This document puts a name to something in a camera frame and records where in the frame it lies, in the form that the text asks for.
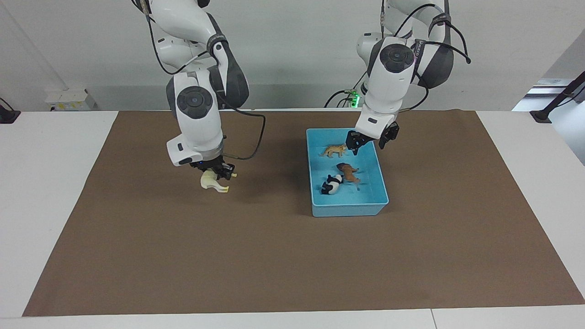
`black and white panda figurine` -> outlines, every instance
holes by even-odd
[[[343,176],[335,175],[331,177],[331,175],[327,175],[327,181],[323,183],[321,186],[321,194],[335,194],[339,189],[339,185],[343,183]]]

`black cable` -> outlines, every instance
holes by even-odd
[[[421,104],[422,104],[424,101],[426,101],[426,98],[427,98],[427,97],[429,97],[429,87],[428,87],[428,84],[427,84],[427,83],[426,83],[426,81],[425,81],[425,80],[424,80],[424,79],[421,77],[421,75],[420,75],[420,74],[418,74],[418,72],[415,72],[414,74],[415,74],[415,75],[418,77],[418,79],[419,79],[419,80],[421,80],[421,81],[422,81],[422,82],[425,84],[425,85],[423,86],[423,87],[425,87],[425,92],[426,92],[426,93],[425,93],[425,96],[424,96],[424,97],[421,99],[421,101],[420,101],[420,102],[416,103],[416,105],[414,105],[414,106],[411,106],[411,107],[409,107],[409,108],[404,108],[404,109],[400,110],[400,112],[406,112],[406,111],[410,111],[410,110],[412,110],[412,109],[416,109],[416,108],[417,108],[419,105],[421,105]]]
[[[384,8],[384,0],[382,0],[382,8],[380,9],[380,29],[382,30],[382,37],[384,37],[384,25],[386,24],[385,22],[382,24],[382,21],[386,19],[386,17],[384,17],[385,13],[386,9]]]
[[[566,101],[566,102],[564,102],[564,103],[562,103],[562,104],[559,104],[559,105],[555,106],[555,108],[557,108],[557,107],[561,107],[561,106],[563,106],[563,105],[566,105],[566,104],[568,104],[568,103],[572,102],[572,101],[573,101],[575,98],[577,98],[577,97],[578,97],[578,96],[579,96],[579,95],[580,95],[580,94],[583,92],[583,90],[585,90],[585,87],[581,88],[581,91],[579,91],[579,92],[578,92],[578,93],[577,93],[575,96],[571,97],[571,99],[570,99],[570,100],[568,100],[568,101]]]
[[[142,8],[140,8],[140,6],[138,5],[138,2],[139,2],[140,0],[136,0],[136,1],[134,1],[134,0],[130,0],[130,1],[131,1],[131,2],[132,2],[132,4],[134,5],[134,7],[136,7],[136,9],[140,10],[140,12],[141,12],[141,13],[144,13],[144,12],[142,11]]]
[[[344,98],[344,99],[340,100],[339,103],[337,103],[337,107],[339,107],[341,105],[341,102],[345,101],[345,103],[347,103],[347,101],[351,101],[351,100],[352,99],[349,98],[349,97],[348,98]]]
[[[134,5],[134,7],[136,7],[138,10],[142,11],[142,9],[138,6],[138,3],[136,1],[134,1],[134,0],[130,0],[130,1],[132,1],[132,4]]]
[[[0,101],[2,101],[4,104],[6,104],[6,106],[8,106],[11,111],[14,111],[14,108],[12,108],[12,106],[10,106],[10,104],[7,101],[5,101],[4,98],[0,97]]]
[[[247,156],[247,157],[240,157],[240,156],[231,155],[231,154],[228,154],[228,153],[224,153],[223,154],[225,157],[229,157],[231,159],[236,159],[236,160],[250,160],[251,158],[253,158],[256,155],[256,153],[258,152],[258,149],[260,149],[260,144],[262,144],[262,137],[264,137],[264,129],[266,128],[266,116],[263,115],[263,114],[248,113],[248,112],[240,111],[236,107],[231,106],[231,104],[228,103],[220,94],[216,93],[216,95],[217,95],[217,97],[219,99],[222,100],[222,102],[226,105],[227,108],[232,109],[232,110],[234,110],[237,113],[242,114],[242,115],[256,116],[256,117],[262,118],[262,129],[260,130],[260,137],[258,137],[258,144],[256,144],[256,149],[254,150],[254,152],[252,153],[252,155]]]
[[[360,77],[360,79],[356,82],[355,85],[353,85],[352,89],[355,89],[357,87],[357,85],[360,84],[360,81],[366,76],[367,71],[364,72],[364,74],[362,74],[362,77]]]
[[[468,64],[471,64],[471,63],[472,63],[472,59],[471,59],[471,58],[469,58],[469,56],[468,56],[468,55],[466,55],[464,52],[462,52],[461,50],[459,50],[459,49],[457,49],[457,48],[455,48],[455,47],[451,46],[451,45],[450,45],[450,44],[448,44],[448,43],[444,43],[444,42],[436,42],[436,41],[427,41],[427,42],[426,42],[426,44],[437,44],[437,45],[439,45],[439,46],[445,46],[445,47],[447,47],[447,48],[449,48],[449,49],[453,50],[454,52],[457,52],[457,53],[459,53],[461,56],[465,57],[465,61],[466,61]]]
[[[168,71],[166,68],[164,68],[164,66],[163,66],[163,62],[160,60],[160,57],[159,57],[159,52],[156,50],[156,44],[154,43],[154,33],[152,32],[152,23],[150,23],[150,21],[152,20],[152,18],[150,18],[149,16],[146,16],[146,20],[148,21],[148,28],[149,28],[149,31],[150,31],[150,40],[152,41],[152,48],[153,48],[153,50],[154,50],[154,54],[156,55],[156,60],[159,62],[160,68],[162,68],[162,69],[163,69],[163,71],[164,71],[166,74],[169,74],[169,75],[171,75],[171,76],[174,76],[175,74],[177,74],[177,73],[179,73],[179,72],[183,71],[183,70],[184,70],[184,69],[187,67],[187,65],[188,65],[188,64],[185,64],[185,65],[181,66],[181,67],[180,67],[180,68],[179,68],[177,71],[175,71],[175,72]],[[207,53],[207,51],[204,51],[204,52],[202,52],[201,54],[198,54],[197,56],[195,56],[195,58],[201,57],[201,56],[203,56],[205,53]]]
[[[469,53],[467,52],[467,42],[465,41],[465,37],[463,36],[463,33],[461,33],[461,31],[454,27],[453,24],[451,24],[450,22],[446,22],[447,26],[452,28],[461,38],[461,42],[463,43],[463,50],[465,51],[465,55],[469,56]]]
[[[400,32],[400,30],[402,29],[402,27],[404,27],[404,25],[406,24],[406,22],[408,22],[408,20],[410,19],[410,17],[412,17],[414,14],[416,14],[419,10],[421,10],[422,8],[426,8],[426,7],[434,7],[434,4],[425,4],[422,5],[420,7],[418,7],[417,9],[414,9],[410,15],[408,15],[408,17],[406,17],[406,19],[402,22],[402,24],[400,24],[400,27],[398,28],[398,30],[396,31],[396,33],[394,34],[395,37],[398,37],[398,33]]]
[[[329,99],[327,100],[327,102],[325,103],[324,107],[327,107],[327,105],[329,105],[329,103],[333,100],[333,98],[339,94],[343,94],[345,92],[345,90],[340,90],[336,93],[334,93],[333,95],[331,95],[331,97],[329,97]]]

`green led light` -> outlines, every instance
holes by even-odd
[[[357,108],[357,106],[359,105],[359,102],[360,102],[360,95],[358,95],[356,92],[353,92],[352,96],[353,96],[353,100],[352,100],[351,106],[353,108]]]

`brown paper sheet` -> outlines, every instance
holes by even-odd
[[[474,112],[402,114],[378,150],[390,205],[353,218],[311,216],[305,130],[358,114],[267,116],[218,194],[167,158],[170,113],[121,112],[24,315],[584,303]],[[249,154],[259,120],[222,119]]]

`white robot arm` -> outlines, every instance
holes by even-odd
[[[450,23],[449,0],[388,0],[386,11],[391,35],[366,33],[357,43],[369,80],[361,86],[366,96],[356,129],[347,135],[347,148],[354,154],[371,140],[379,139],[383,149],[396,138],[395,120],[415,79],[426,88],[444,83],[453,68],[453,51],[471,63],[467,49],[464,54],[450,45],[451,30],[459,31]],[[429,40],[412,38],[411,18],[429,27]]]
[[[157,58],[177,69],[174,73],[165,69],[174,74],[167,98],[181,129],[181,135],[167,143],[172,163],[213,170],[217,179],[229,180],[235,167],[223,160],[219,109],[240,107],[249,91],[227,38],[203,10],[208,4],[209,0],[135,2],[149,25],[156,22],[168,34],[156,44],[153,39]],[[208,58],[213,59],[211,63],[203,61]]]

